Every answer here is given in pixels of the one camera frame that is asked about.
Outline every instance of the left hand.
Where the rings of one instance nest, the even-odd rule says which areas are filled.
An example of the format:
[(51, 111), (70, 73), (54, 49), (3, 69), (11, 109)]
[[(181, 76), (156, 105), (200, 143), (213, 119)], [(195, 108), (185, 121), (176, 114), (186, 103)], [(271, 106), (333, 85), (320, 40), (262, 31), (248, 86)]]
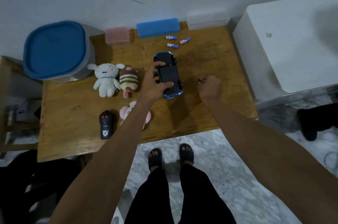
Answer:
[(154, 70), (155, 67), (164, 66), (165, 63), (162, 61), (153, 62), (150, 64), (148, 70), (145, 73), (144, 80), (142, 83), (142, 88), (139, 94), (139, 99), (137, 102), (141, 101), (146, 104), (154, 104), (159, 98), (162, 97), (163, 92), (171, 88), (173, 82), (164, 82), (156, 83), (154, 80)]

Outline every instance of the sandal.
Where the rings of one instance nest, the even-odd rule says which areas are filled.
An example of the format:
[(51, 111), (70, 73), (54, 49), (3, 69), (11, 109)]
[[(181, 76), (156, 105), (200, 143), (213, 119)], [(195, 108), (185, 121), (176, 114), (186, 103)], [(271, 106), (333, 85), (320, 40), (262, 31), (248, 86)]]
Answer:
[(194, 163), (194, 152), (192, 151), (191, 146), (189, 146), (186, 143), (183, 143), (180, 145), (180, 162), (181, 165), (184, 161), (190, 161), (192, 163)]
[[(155, 151), (158, 152), (158, 155), (152, 155), (152, 152), (155, 152)], [(161, 149), (154, 148), (153, 150), (150, 151), (150, 153), (148, 155), (148, 166), (149, 166), (149, 170), (150, 170), (151, 167), (154, 167), (154, 166), (162, 167), (162, 152), (161, 152)]]

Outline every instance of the stuffed toy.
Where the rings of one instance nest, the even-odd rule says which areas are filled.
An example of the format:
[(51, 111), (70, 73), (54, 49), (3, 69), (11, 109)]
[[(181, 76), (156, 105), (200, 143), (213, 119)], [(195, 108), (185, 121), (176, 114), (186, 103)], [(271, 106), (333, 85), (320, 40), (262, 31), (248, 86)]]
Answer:
[(123, 97), (125, 99), (129, 98), (128, 93), (135, 92), (139, 86), (137, 71), (133, 70), (131, 67), (122, 68), (120, 71), (120, 86), (123, 90)]
[[(130, 113), (130, 112), (132, 111), (132, 109), (134, 108), (135, 104), (136, 104), (136, 101), (132, 101), (132, 102), (130, 102), (130, 106), (129, 106), (129, 107), (124, 106), (124, 107), (121, 108), (121, 110), (120, 110), (120, 117), (121, 117), (123, 120), (125, 120), (125, 119), (127, 118), (127, 116), (129, 115), (129, 113)], [(147, 123), (149, 123), (149, 122), (150, 122), (150, 119), (151, 119), (151, 113), (150, 113), (150, 111), (148, 111), (146, 120), (144, 121), (144, 125), (147, 124)]]
[(115, 78), (119, 74), (119, 68), (124, 68), (124, 64), (113, 65), (110, 63), (101, 64), (88, 64), (87, 68), (95, 70), (95, 76), (98, 78), (94, 84), (94, 90), (99, 88), (100, 97), (112, 97), (115, 91), (120, 90), (120, 83)]

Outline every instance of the pink box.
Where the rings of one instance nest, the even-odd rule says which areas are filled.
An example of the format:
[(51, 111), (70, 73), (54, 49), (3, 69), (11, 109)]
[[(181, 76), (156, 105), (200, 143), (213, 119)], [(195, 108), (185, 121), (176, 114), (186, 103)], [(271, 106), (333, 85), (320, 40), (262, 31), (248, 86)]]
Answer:
[(130, 43), (129, 27), (113, 27), (105, 30), (105, 40), (109, 46)]

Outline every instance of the wooden chair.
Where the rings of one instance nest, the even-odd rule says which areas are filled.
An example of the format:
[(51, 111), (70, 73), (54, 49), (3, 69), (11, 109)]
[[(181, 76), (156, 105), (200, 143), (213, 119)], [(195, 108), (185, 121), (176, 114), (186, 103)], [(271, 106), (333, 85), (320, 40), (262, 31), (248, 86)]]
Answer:
[[(7, 97), (10, 91), (10, 81), (11, 81), (12, 72), (15, 72), (19, 75), (23, 75), (31, 79), (25, 74), (25, 71), (23, 70), (22, 66), (11, 61), (10, 59), (0, 56), (0, 153), (8, 152), (8, 151), (17, 151), (17, 150), (37, 149), (37, 143), (21, 144), (21, 145), (12, 145), (12, 144), (5, 145), (6, 132), (40, 127), (40, 122), (21, 123), (21, 124), (6, 126), (5, 108), (6, 108)], [(35, 79), (31, 79), (31, 80), (42, 83), (42, 81), (39, 81), (39, 80), (35, 80)]]

